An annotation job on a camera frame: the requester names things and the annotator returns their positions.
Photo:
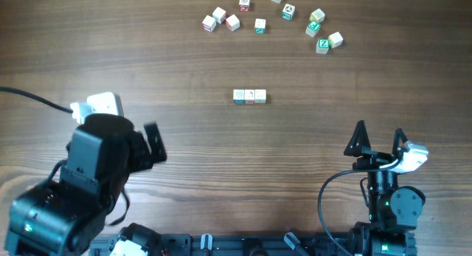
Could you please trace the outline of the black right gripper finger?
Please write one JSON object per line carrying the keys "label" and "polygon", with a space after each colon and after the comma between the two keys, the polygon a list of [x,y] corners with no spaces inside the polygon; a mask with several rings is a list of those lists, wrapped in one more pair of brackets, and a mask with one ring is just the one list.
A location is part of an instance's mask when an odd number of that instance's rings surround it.
{"label": "black right gripper finger", "polygon": [[401,145],[408,142],[408,138],[401,128],[395,130],[394,140],[392,145],[392,155],[399,156],[401,152]]}
{"label": "black right gripper finger", "polygon": [[365,121],[359,120],[347,147],[344,149],[345,156],[363,156],[371,153],[371,145]]}

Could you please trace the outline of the blue number wooden block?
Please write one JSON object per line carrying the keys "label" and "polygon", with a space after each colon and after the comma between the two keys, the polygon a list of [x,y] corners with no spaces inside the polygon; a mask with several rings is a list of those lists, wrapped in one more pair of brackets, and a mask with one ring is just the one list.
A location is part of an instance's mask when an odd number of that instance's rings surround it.
{"label": "blue number wooden block", "polygon": [[245,90],[244,89],[233,90],[233,103],[239,104],[239,105],[245,103]]}

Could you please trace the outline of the red number six block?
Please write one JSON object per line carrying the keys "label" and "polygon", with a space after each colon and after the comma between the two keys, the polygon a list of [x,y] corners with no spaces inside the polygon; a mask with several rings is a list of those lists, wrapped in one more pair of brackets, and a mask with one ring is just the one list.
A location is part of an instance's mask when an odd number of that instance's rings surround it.
{"label": "red number six block", "polygon": [[244,102],[245,104],[254,104],[255,103],[255,91],[254,89],[245,89],[244,90]]}

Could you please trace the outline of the wooden block number one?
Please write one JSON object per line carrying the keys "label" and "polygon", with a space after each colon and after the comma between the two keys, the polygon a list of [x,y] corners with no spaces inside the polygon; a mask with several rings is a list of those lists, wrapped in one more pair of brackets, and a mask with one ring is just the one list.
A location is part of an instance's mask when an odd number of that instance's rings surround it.
{"label": "wooden block number one", "polygon": [[255,103],[266,103],[267,94],[265,89],[254,90],[254,102]]}

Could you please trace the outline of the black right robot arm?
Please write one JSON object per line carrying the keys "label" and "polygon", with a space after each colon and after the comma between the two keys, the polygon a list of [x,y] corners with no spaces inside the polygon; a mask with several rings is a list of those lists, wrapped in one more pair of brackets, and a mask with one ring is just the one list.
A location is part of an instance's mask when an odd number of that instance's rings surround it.
{"label": "black right robot arm", "polygon": [[352,255],[416,255],[413,231],[426,196],[415,187],[401,187],[398,176],[416,171],[427,161],[426,146],[407,139],[399,128],[391,153],[374,151],[360,120],[344,155],[356,158],[354,171],[367,173],[367,188],[361,192],[369,209],[369,222],[358,222],[350,230],[346,250]]}

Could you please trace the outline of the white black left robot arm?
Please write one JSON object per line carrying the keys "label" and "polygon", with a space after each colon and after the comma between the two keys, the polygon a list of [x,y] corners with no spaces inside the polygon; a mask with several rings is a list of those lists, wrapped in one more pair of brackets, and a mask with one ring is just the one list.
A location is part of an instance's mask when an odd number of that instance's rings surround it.
{"label": "white black left robot arm", "polygon": [[144,131],[112,114],[92,114],[66,146],[68,156],[10,207],[9,255],[81,255],[106,226],[132,173],[167,160],[158,125]]}

